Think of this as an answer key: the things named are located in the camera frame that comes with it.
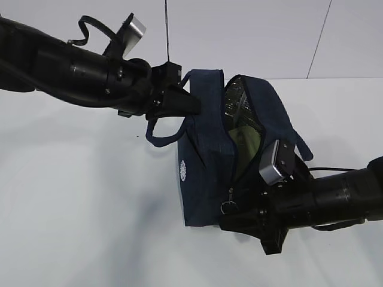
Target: zipper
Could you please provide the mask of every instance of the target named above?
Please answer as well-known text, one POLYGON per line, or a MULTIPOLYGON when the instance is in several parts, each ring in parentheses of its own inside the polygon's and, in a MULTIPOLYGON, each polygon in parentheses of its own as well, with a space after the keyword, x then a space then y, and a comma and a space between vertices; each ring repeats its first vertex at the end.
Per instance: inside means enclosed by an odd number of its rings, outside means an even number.
MULTIPOLYGON (((224 125, 224 115, 225 115, 225 109, 226 109, 226 106, 225 106, 225 98, 226 98, 226 91, 227 91, 227 88, 235 81, 238 79, 238 77, 243 77, 242 75, 238 75, 234 78, 232 78, 225 86, 224 88, 224 97, 222 97, 222 101, 221 101, 221 120, 222 120, 222 123, 224 125)), ((258 115, 256 114, 256 110, 254 109, 254 105, 253 105, 253 101, 251 100, 251 97, 249 96, 249 93, 248 93, 248 89, 247 89, 247 86, 244 85, 244 82, 243 82, 243 79, 241 79, 241 84, 244 88, 244 92, 246 94, 246 98, 247 98, 247 101, 250 105, 250 108, 251 108, 251 111, 252 111, 252 115, 254 117, 254 121, 256 122, 256 124, 259 126, 260 128, 260 134, 261 134, 261 142, 260 142, 260 145, 259 145, 259 148, 261 149, 264 142, 265 142, 265 137, 263 136, 264 135, 264 132, 265 132, 265 127, 263 126, 263 124, 259 121, 258 119, 258 115)), ((233 150, 234 150, 234 164, 233 164, 233 169, 232 169, 232 176, 231 176, 231 180, 230 180, 230 187, 229 187, 229 200, 228 201, 224 201, 221 205, 221 211, 222 211, 222 214, 225 214, 223 212, 223 206, 225 204, 235 204, 235 208, 237 210, 239 210, 237 204, 235 203, 235 201, 233 200, 234 198, 234 191, 235 191, 235 186, 238 184, 238 182, 240 182, 243 177, 247 174, 247 172, 249 171, 249 169, 251 168, 251 166, 253 165, 253 163, 259 158, 260 154, 258 153, 248 164, 248 166, 246 167, 246 169, 242 172, 242 174, 236 179, 234 180, 235 178, 235 173, 236 173, 236 168, 237 168, 237 165, 238 165, 238 148, 234 142, 234 140, 232 139, 232 137, 229 135, 229 131, 226 129, 225 125, 224 125, 224 130, 225 130, 225 133, 227 135, 227 137, 230 139, 230 142, 232 143, 232 146, 233 146, 233 150)))

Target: white logo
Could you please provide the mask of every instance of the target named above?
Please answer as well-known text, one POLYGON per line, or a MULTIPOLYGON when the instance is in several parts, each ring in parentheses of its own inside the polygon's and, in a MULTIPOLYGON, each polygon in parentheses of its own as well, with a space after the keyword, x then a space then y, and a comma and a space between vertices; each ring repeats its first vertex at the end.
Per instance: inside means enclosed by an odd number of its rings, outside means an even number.
POLYGON ((186 164, 185 164, 185 161, 181 161, 181 164, 180 164, 180 176, 181 176, 181 180, 182 181, 186 180, 186 164))

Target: bag handle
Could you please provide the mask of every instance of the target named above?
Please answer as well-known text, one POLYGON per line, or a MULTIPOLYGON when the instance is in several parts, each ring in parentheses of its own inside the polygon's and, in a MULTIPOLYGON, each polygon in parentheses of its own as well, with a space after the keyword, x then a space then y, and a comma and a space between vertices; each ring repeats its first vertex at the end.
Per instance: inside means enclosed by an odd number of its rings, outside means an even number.
POLYGON ((302 137, 295 131, 297 135, 297 147, 300 155, 304 161, 310 161, 314 158, 309 146, 307 146, 306 142, 302 139, 302 137))
MULTIPOLYGON (((184 87, 186 83, 188 82, 189 78, 190 78, 190 72, 188 72, 185 75, 185 77, 182 79, 182 81, 180 82, 180 86, 184 87)), ((153 131, 157 122, 158 122, 158 119, 148 121, 148 127, 147 127, 147 131, 145 135, 146 139, 150 143, 152 143, 156 148, 163 148, 164 146, 170 145, 178 141, 184 135, 186 128, 189 126, 189 122, 185 118, 184 121, 182 122, 180 129, 176 132, 176 134, 172 136, 166 136, 164 138, 158 138, 153 136, 153 131)))

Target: screw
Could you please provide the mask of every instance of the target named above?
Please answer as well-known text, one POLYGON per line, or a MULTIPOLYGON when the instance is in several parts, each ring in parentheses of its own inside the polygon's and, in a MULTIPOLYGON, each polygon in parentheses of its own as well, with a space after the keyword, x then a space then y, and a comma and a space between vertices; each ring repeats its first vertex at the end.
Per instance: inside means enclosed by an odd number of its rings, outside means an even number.
POLYGON ((121 79, 122 76, 123 76, 123 73, 124 73, 124 70, 122 70, 122 67, 120 67, 120 69, 119 69, 118 72, 117 72, 117 77, 118 77, 119 79, 121 79))

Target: black robotic arm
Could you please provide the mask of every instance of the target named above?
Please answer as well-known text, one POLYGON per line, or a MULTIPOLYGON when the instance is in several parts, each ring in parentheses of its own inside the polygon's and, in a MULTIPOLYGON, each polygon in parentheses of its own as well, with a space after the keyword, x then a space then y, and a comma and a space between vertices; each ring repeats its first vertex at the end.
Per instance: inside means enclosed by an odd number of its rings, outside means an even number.
POLYGON ((151 67, 123 57, 145 32, 131 14, 117 33, 89 16, 78 22, 84 39, 63 42, 32 27, 0 18, 0 88, 41 90, 88 108, 114 108, 125 117, 148 120, 200 112, 200 102, 179 87, 181 66, 151 67), (78 48, 87 44, 92 25, 110 38, 103 55, 78 48))

